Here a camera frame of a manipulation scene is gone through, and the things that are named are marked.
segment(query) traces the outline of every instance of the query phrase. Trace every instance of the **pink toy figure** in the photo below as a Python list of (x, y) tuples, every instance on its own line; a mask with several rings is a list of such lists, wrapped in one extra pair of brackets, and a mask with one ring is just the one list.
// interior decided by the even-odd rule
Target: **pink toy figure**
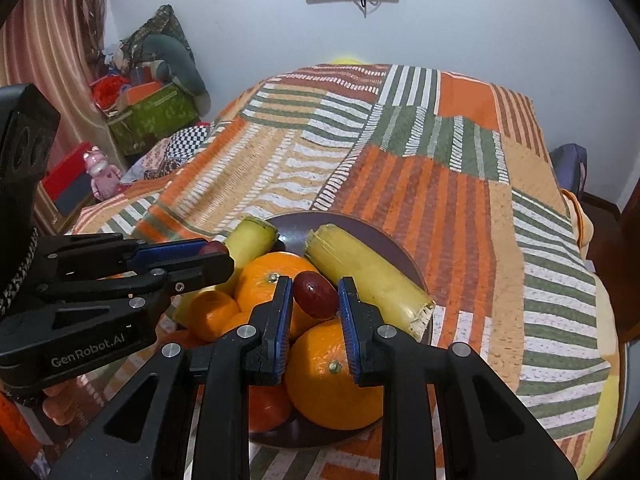
[(120, 183), (122, 173), (113, 164), (109, 164), (107, 156), (98, 146), (92, 147), (84, 154), (86, 172), (91, 175), (91, 189), (98, 200), (111, 198)]

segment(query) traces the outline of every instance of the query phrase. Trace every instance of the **orange box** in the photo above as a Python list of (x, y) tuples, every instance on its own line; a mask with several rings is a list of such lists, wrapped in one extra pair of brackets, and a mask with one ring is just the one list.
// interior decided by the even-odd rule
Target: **orange box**
[(127, 106), (132, 106), (137, 102), (142, 101), (149, 97), (151, 94), (157, 92), (162, 88), (162, 83), (159, 81), (153, 81), (151, 83), (145, 83), (143, 85), (134, 86), (129, 88), (125, 92), (124, 101)]

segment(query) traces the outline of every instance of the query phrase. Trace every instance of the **bed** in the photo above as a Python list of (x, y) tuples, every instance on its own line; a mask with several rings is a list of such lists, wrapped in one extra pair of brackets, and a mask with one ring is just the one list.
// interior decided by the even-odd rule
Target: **bed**
[[(612, 311), (584, 266), (588, 219), (558, 189), (526, 96), (413, 66), (322, 64), (244, 92), (163, 168), (173, 171), (85, 209), (73, 232), (159, 242), (223, 238), (247, 214), (361, 218), (422, 269), (434, 344), (478, 351), (581, 479), (606, 454), (620, 382)], [(163, 317), (158, 333), (174, 329)], [(75, 431), (153, 351), (79, 378)], [(252, 445), (252, 478), (373, 479), (380, 436), (300, 452)], [(436, 460), (442, 476), (441, 450)]]

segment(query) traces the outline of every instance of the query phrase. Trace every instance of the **tangerine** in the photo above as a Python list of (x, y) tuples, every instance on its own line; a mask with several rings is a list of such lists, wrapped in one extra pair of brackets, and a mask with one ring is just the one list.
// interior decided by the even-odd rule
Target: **tangerine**
[(337, 318), (309, 329), (293, 344), (284, 383), (295, 408), (318, 426), (357, 430), (382, 416), (382, 386), (360, 388), (353, 382)]
[(238, 312), (238, 304), (224, 292), (201, 292), (189, 307), (188, 328), (199, 338), (211, 343), (225, 333), (223, 329), (226, 322)]
[(264, 433), (285, 422), (293, 406), (282, 383), (276, 386), (249, 386), (249, 432)]
[[(256, 258), (244, 266), (238, 278), (235, 297), (240, 310), (251, 312), (254, 306), (271, 301), (280, 276), (293, 279), (304, 270), (318, 272), (302, 256), (292, 253), (267, 253)], [(306, 314), (294, 301), (289, 337), (296, 339), (320, 322)]]
[(222, 333), (226, 334), (231, 330), (238, 328), (241, 325), (246, 325), (249, 323), (249, 318), (251, 317), (250, 312), (238, 312), (237, 314), (233, 314), (227, 322), (222, 326)]
[(183, 348), (196, 348), (197, 346), (206, 345), (208, 342), (197, 337), (191, 330), (175, 330), (167, 334), (161, 335), (157, 342), (157, 351), (159, 351), (167, 343), (178, 343)]

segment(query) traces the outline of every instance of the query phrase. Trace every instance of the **peeled banana end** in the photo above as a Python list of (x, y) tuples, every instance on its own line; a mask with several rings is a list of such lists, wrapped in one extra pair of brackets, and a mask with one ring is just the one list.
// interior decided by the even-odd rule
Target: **peeled banana end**
[(433, 309), (435, 303), (428, 303), (418, 313), (418, 316), (409, 323), (409, 334), (419, 343), (424, 337), (424, 333), (429, 328), (429, 322), (431, 316), (433, 316)]

